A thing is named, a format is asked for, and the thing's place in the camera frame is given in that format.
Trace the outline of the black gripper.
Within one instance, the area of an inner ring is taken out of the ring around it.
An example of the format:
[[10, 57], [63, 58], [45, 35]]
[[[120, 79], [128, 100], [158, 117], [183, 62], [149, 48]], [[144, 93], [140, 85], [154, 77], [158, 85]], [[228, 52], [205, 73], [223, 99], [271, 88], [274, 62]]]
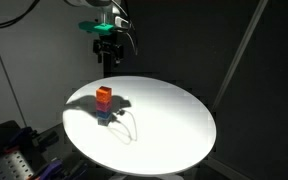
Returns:
[[102, 63], [102, 52], [111, 53], [115, 56], [115, 64], [120, 64], [124, 56], [124, 47], [117, 43], [117, 36], [102, 35], [93, 41], [93, 52], [98, 54], [98, 63]]

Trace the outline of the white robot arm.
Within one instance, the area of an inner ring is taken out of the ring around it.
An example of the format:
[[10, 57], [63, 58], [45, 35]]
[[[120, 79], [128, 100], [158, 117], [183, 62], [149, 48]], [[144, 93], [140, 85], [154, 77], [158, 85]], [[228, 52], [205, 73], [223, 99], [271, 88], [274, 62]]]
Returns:
[[121, 16], [121, 3], [117, 0], [64, 0], [73, 7], [88, 7], [99, 11], [99, 18], [94, 21], [82, 21], [78, 24], [80, 30], [96, 33], [98, 39], [93, 41], [93, 52], [98, 56], [98, 62], [105, 59], [119, 64], [124, 57], [124, 48], [117, 43], [117, 35], [129, 30], [129, 21]]

